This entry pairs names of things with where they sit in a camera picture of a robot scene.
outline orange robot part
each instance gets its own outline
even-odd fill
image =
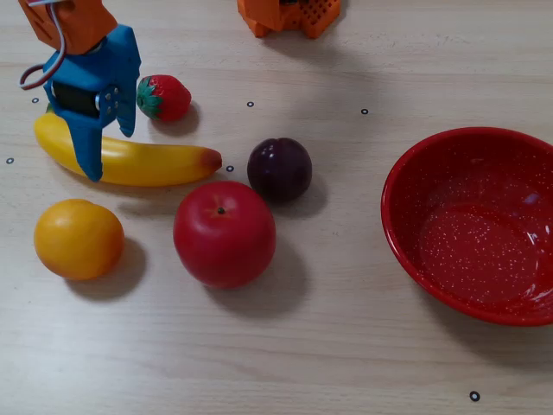
[[[60,36],[45,5],[31,7],[33,0],[19,0],[36,37],[60,50]],[[85,54],[118,25],[102,0],[69,0],[55,4],[60,26],[66,37],[68,54]]]
[[[302,30],[316,39],[340,15],[340,0],[238,0],[238,11],[256,37]]]

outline yellow banana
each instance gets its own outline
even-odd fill
[[[38,144],[59,164],[81,176],[66,122],[53,113],[35,122]],[[218,151],[193,145],[140,144],[102,138],[101,182],[127,186],[170,186],[211,176],[222,165]]]

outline plum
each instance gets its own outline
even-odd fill
[[[305,148],[291,138],[270,138],[259,144],[248,161],[251,188],[266,201],[285,203],[303,195],[313,167]]]

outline table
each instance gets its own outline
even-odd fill
[[[379,199],[395,160],[439,131],[495,125],[553,142],[553,3],[342,2],[340,21],[309,41],[255,39],[234,0],[104,1],[135,29],[142,74],[173,74],[194,96],[177,125],[139,114],[132,140],[212,147],[235,167],[217,179],[242,182],[267,137],[296,138],[313,158],[308,194],[275,211],[270,269],[232,292],[202,288],[173,248],[175,210],[194,186],[92,184],[36,144],[46,95],[16,80],[51,51],[6,2],[0,413],[551,412],[553,330],[478,322],[426,295],[387,246]],[[37,218],[67,198],[122,221],[126,249],[110,278],[66,284],[35,256]]]

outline speckled red bowl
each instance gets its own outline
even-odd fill
[[[407,151],[382,194],[403,268],[445,304],[488,322],[553,322],[553,147],[463,128]]]

